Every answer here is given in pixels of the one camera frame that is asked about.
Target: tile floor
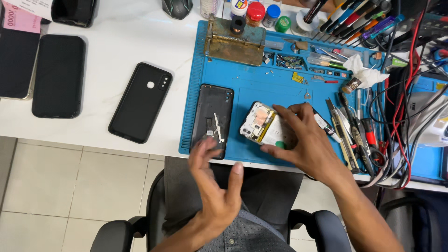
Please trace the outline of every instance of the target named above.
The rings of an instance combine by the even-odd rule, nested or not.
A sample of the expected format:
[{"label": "tile floor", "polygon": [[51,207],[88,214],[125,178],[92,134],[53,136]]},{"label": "tile floor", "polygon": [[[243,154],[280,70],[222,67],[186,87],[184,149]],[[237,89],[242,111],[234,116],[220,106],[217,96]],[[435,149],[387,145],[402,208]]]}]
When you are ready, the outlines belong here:
[{"label": "tile floor", "polygon": [[[19,139],[3,211],[2,252],[87,252],[107,221],[144,215],[164,156]],[[293,206],[308,212],[339,209],[330,189],[304,178]],[[317,251],[305,228],[291,246]],[[146,251],[136,239],[133,252]]]}]

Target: blue bottle cap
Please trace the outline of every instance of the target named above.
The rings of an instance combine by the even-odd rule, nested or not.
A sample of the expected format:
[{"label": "blue bottle cap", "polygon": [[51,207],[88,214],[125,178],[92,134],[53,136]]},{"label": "blue bottle cap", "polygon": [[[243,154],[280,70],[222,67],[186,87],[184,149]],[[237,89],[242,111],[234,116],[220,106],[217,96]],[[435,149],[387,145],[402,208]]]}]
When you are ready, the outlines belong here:
[{"label": "blue bottle cap", "polygon": [[280,16],[280,7],[276,4],[271,4],[267,10],[267,14],[272,18],[278,18]]}]

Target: white desk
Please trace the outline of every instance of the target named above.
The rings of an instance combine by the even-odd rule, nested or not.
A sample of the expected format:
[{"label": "white desk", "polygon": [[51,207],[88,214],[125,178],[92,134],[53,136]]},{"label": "white desk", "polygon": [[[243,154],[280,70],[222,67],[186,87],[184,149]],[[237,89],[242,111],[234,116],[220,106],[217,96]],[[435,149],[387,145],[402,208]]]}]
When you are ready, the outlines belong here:
[{"label": "white desk", "polygon": [[[42,119],[31,113],[32,100],[0,100],[0,135],[86,145],[123,151],[187,157],[178,152],[184,105],[190,77],[199,0],[183,20],[170,18],[161,0],[98,1],[91,28],[51,23],[47,34],[77,35],[86,42],[82,110],[74,119]],[[282,6],[282,15],[294,17],[299,7]],[[218,17],[229,17],[228,3],[220,1]],[[108,125],[139,62],[173,75],[151,135],[137,144],[108,132]],[[233,164],[222,160],[219,163]],[[247,167],[300,172],[296,168],[244,163]],[[367,180],[364,175],[355,175]],[[408,187],[446,191],[445,187],[411,182]]]}]

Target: disassembled smartphone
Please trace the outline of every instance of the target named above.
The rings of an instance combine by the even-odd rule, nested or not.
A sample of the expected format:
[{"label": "disassembled smartphone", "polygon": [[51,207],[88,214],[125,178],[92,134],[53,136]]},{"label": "disassembled smartphone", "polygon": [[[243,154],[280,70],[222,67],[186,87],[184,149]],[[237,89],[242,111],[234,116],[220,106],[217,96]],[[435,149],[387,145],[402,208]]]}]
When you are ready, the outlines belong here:
[{"label": "disassembled smartphone", "polygon": [[271,107],[255,101],[240,127],[240,134],[258,143],[292,149],[297,145],[294,130]]}]

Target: gray pants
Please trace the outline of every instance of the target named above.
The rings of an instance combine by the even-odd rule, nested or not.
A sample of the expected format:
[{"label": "gray pants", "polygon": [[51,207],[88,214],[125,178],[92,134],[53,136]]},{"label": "gray pants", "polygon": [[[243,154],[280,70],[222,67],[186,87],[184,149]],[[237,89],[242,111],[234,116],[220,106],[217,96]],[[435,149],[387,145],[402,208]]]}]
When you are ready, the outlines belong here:
[{"label": "gray pants", "polygon": [[[227,189],[231,165],[210,163],[218,185]],[[288,214],[299,192],[303,174],[244,168],[241,198],[244,208],[276,228],[287,239]],[[163,231],[172,235],[202,208],[198,186],[187,159],[165,159],[166,222]]]}]

